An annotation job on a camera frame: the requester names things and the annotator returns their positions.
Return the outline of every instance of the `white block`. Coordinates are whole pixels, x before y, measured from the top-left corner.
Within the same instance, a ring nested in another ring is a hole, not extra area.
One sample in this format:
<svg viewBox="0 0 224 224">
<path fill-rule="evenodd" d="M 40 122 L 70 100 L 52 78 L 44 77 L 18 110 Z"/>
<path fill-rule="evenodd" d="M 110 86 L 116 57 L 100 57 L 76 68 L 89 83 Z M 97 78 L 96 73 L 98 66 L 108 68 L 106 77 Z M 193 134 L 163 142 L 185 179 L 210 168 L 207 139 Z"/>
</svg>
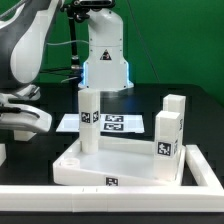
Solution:
<svg viewBox="0 0 224 224">
<path fill-rule="evenodd" d="M 185 96 L 168 95 L 163 99 L 163 110 L 180 113 L 180 133 L 178 138 L 178 149 L 181 149 L 183 143 Z"/>
<path fill-rule="evenodd" d="M 168 95 L 163 99 L 163 110 L 170 112 L 185 113 L 185 96 Z"/>
<path fill-rule="evenodd" d="M 153 172 L 156 179 L 174 181 L 179 156 L 177 153 L 180 113 L 161 111 L 156 116 L 155 156 Z"/>
<path fill-rule="evenodd" d="M 155 126 L 155 142 L 164 142 L 167 144 L 171 144 L 171 150 L 173 151 L 171 152 L 170 156 L 172 156 L 175 150 L 174 147 L 179 137 L 180 114 L 161 111 L 156 116 Z"/>
<path fill-rule="evenodd" d="M 3 164 L 5 159 L 6 159 L 5 145 L 0 144 L 0 166 Z"/>
<path fill-rule="evenodd" d="M 93 89 L 79 91 L 79 131 L 82 151 L 94 154 L 100 138 L 100 92 Z"/>
</svg>

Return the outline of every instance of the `black tag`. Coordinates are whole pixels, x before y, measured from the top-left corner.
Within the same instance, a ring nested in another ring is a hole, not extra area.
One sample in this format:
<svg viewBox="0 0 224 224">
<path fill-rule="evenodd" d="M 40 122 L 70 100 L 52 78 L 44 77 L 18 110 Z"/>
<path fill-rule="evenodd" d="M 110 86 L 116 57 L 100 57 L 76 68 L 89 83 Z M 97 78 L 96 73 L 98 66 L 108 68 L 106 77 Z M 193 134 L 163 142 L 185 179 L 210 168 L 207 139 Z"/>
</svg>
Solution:
<svg viewBox="0 0 224 224">
<path fill-rule="evenodd" d="M 99 111 L 93 113 L 93 123 L 99 120 Z"/>
<path fill-rule="evenodd" d="M 81 112 L 82 122 L 90 123 L 90 113 Z"/>
<path fill-rule="evenodd" d="M 117 115 L 106 115 L 106 121 L 111 122 L 124 122 L 124 116 L 117 116 Z"/>
<path fill-rule="evenodd" d="M 118 186 L 118 179 L 106 177 L 106 186 Z"/>
<path fill-rule="evenodd" d="M 171 156 L 172 145 L 165 142 L 158 142 L 158 154 L 164 156 Z"/>
<path fill-rule="evenodd" d="M 104 130 L 108 131 L 123 131 L 124 125 L 123 124 L 113 124 L 113 123 L 105 123 Z"/>
</svg>

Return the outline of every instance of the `gray robot arm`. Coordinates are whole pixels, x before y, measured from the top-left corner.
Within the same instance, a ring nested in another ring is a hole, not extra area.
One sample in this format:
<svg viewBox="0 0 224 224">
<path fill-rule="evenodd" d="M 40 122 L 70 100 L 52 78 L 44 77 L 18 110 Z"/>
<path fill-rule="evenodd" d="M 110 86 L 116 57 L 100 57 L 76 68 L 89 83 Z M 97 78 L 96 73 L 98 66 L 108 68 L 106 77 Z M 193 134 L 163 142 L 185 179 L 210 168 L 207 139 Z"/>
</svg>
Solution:
<svg viewBox="0 0 224 224">
<path fill-rule="evenodd" d="M 49 29 L 64 0 L 30 0 L 0 23 L 0 92 L 28 86 L 38 75 Z"/>
</svg>

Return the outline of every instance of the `black table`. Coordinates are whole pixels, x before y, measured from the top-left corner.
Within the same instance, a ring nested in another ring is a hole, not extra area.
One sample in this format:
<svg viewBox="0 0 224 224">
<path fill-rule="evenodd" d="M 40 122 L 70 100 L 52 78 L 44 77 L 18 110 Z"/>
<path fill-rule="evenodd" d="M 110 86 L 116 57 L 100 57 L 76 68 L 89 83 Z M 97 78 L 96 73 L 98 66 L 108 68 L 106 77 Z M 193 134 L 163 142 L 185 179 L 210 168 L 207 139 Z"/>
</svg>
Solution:
<svg viewBox="0 0 224 224">
<path fill-rule="evenodd" d="M 41 98 L 27 104 L 41 108 L 53 117 L 48 133 L 29 142 L 13 140 L 12 131 L 0 131 L 6 143 L 7 160 L 0 167 L 1 185 L 55 185 L 52 163 L 78 138 L 77 133 L 56 133 L 65 113 L 78 113 L 77 87 L 69 84 L 42 84 Z M 143 116 L 145 133 L 105 134 L 116 137 L 153 140 L 155 116 L 168 94 L 186 96 L 184 145 L 196 144 L 224 186 L 224 108 L 194 85 L 136 85 L 132 90 L 101 97 L 101 113 Z M 195 185 L 189 168 L 183 185 Z M 0 212 L 0 223 L 224 223 L 222 213 L 34 213 Z"/>
</svg>

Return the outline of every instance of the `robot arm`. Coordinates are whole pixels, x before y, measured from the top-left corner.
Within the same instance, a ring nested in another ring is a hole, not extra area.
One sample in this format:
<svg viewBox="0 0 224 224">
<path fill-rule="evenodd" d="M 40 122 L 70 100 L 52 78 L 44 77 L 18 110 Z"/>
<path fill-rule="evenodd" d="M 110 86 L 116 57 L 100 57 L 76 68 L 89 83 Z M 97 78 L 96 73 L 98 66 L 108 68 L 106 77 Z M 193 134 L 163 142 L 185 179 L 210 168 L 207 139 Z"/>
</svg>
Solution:
<svg viewBox="0 0 224 224">
<path fill-rule="evenodd" d="M 7 95 L 28 86 L 39 73 L 46 39 L 64 0 L 26 0 L 8 21 L 0 21 L 0 129 L 47 132 L 51 115 L 8 103 Z"/>
<path fill-rule="evenodd" d="M 40 70 L 46 38 L 64 0 L 29 0 L 0 23 L 0 92 L 28 86 Z"/>
</svg>

